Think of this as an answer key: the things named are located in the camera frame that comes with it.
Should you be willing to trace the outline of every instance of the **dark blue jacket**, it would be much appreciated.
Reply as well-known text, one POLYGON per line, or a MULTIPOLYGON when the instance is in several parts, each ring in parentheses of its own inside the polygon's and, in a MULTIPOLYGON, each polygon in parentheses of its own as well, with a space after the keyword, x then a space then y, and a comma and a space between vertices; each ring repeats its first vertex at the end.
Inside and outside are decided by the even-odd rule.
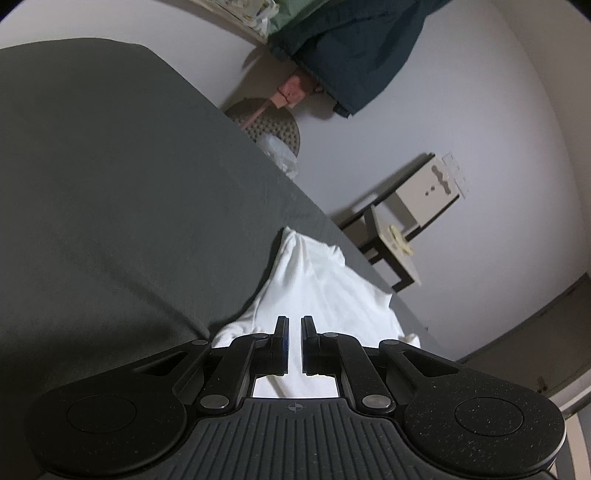
POLYGON ((386 88, 413 49, 427 15, 450 0, 343 0, 269 38, 273 54, 291 57, 336 101, 357 113, 386 88))

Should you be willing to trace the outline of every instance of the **pink object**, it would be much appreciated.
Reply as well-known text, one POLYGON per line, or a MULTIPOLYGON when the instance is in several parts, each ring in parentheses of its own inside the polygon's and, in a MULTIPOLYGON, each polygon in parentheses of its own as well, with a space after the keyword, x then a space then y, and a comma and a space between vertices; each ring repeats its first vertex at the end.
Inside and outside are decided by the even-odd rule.
POLYGON ((257 118, 273 103, 277 108, 288 106, 295 107, 309 94, 314 92, 318 82, 308 75, 304 70, 297 69, 290 77, 281 85, 277 91, 269 98, 261 107, 254 112, 246 121, 240 125, 242 130, 246 130, 251 126, 257 118))

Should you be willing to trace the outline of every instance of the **wall socket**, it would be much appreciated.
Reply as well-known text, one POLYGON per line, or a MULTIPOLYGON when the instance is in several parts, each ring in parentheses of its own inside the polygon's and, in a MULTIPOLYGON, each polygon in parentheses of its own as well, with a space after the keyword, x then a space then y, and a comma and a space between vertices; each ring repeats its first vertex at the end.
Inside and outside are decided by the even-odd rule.
POLYGON ((466 198, 466 195, 470 191, 470 183, 466 178, 464 170, 457 162, 456 157, 454 157, 452 153, 448 153, 441 160, 445 163, 449 174, 453 177, 457 189, 460 190, 460 193, 462 194, 462 198, 466 198))

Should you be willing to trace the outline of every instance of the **white towel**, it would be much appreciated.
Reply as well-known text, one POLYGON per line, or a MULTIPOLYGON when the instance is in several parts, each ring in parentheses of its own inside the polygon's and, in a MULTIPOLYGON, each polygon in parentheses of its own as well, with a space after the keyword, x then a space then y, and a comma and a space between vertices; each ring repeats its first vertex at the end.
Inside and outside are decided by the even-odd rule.
POLYGON ((416 335, 404 336, 384 293, 345 265, 338 247, 329 247, 286 227, 269 280, 249 309, 222 328, 213 347, 230 345, 240 335, 272 333, 278 316, 290 319, 289 373, 256 381, 254 396, 264 398, 337 397, 333 378, 302 373, 300 320, 314 318, 318 333, 356 337, 377 347, 384 339, 399 339, 420 347, 416 335))

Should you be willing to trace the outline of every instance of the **mattress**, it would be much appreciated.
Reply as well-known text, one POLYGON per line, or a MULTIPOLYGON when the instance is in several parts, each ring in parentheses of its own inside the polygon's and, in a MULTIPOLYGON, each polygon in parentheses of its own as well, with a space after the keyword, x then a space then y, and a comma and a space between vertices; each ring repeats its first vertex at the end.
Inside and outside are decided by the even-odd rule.
MULTIPOLYGON (((388 286, 236 125, 154 53, 101 39, 0 50, 3 479, 37 474, 39 393, 192 338, 248 307, 289 225, 388 286)), ((396 296, 424 348, 436 342, 396 296)))

